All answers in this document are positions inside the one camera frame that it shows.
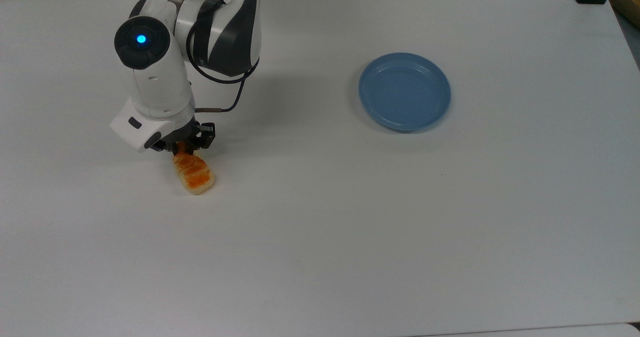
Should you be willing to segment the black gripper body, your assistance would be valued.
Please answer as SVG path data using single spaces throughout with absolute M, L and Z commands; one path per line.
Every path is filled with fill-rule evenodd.
M 162 138 L 162 149 L 178 153 L 178 143 L 183 143 L 184 150 L 193 152 L 201 148 L 201 129 L 198 122 L 188 122 L 183 127 L 170 132 Z

